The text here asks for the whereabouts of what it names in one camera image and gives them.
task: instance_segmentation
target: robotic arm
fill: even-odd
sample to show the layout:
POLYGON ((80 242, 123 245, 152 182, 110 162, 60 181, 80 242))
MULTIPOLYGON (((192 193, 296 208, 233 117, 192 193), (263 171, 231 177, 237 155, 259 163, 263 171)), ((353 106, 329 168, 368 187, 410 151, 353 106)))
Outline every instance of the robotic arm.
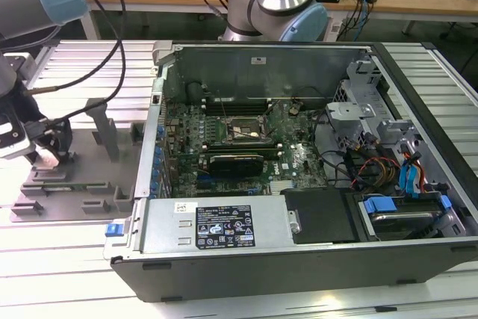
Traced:
POLYGON ((229 0, 228 41, 315 41, 327 25, 315 0, 229 0))
MULTIPOLYGON (((0 0, 0 43, 81 18, 88 10, 85 0, 0 0)), ((17 78, 0 52, 0 158, 15 158, 34 152, 35 145, 25 124, 45 117, 35 100, 25 95, 25 85, 17 78)), ((63 124, 69 131, 69 123, 63 124)), ((51 135, 37 139, 42 146, 61 152, 60 142, 51 135)))

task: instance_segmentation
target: warning label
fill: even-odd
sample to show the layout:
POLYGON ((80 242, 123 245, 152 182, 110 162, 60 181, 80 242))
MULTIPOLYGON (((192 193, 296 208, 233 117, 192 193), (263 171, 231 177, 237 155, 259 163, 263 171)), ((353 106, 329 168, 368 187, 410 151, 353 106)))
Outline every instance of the warning label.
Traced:
POLYGON ((255 247, 250 205, 196 208, 196 247, 200 250, 255 247))

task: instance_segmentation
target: metal bracket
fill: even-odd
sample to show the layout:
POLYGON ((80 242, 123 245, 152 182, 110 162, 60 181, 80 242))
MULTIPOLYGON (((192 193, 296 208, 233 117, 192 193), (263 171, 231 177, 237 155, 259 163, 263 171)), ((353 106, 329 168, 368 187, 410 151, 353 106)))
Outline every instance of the metal bracket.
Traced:
MULTIPOLYGON (((98 101, 101 101, 101 99, 88 99, 87 106, 98 101)), ((93 133, 96 143, 106 148, 111 162, 118 162, 120 160, 120 149, 117 141, 117 128, 114 125, 113 119, 106 117, 106 108, 106 104, 92 108, 86 112, 86 115, 93 118, 98 129, 97 133, 93 133)))
POLYGON ((376 128, 380 142, 385 145, 394 145, 400 141, 409 130, 414 129, 410 120, 386 120, 382 121, 376 128))
POLYGON ((302 227, 300 226, 299 215, 297 211, 289 211, 288 218, 292 233, 295 235, 300 233, 300 231, 302 231, 302 227))

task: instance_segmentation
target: white sticker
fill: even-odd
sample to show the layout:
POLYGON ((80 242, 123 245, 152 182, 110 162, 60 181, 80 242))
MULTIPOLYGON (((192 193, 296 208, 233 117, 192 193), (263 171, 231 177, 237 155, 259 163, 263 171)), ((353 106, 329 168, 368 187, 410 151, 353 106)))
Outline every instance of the white sticker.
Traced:
POLYGON ((267 58, 251 58, 251 65, 265 65, 267 58))
POLYGON ((174 204, 174 213, 194 213, 196 212, 197 202, 176 202, 174 204))

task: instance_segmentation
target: blue latch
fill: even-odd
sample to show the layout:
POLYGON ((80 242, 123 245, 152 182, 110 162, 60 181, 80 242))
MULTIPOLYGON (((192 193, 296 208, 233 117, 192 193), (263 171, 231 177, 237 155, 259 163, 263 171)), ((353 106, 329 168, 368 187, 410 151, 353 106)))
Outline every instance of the blue latch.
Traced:
POLYGON ((389 196, 370 197, 364 201, 364 205, 368 214, 375 212, 394 212, 397 210, 394 200, 389 196))
POLYGON ((110 223, 106 226, 106 237, 122 237, 124 234, 122 233, 124 225, 118 223, 110 223))
POLYGON ((441 204, 445 207, 445 209, 451 208, 451 201, 446 195, 441 196, 441 204))

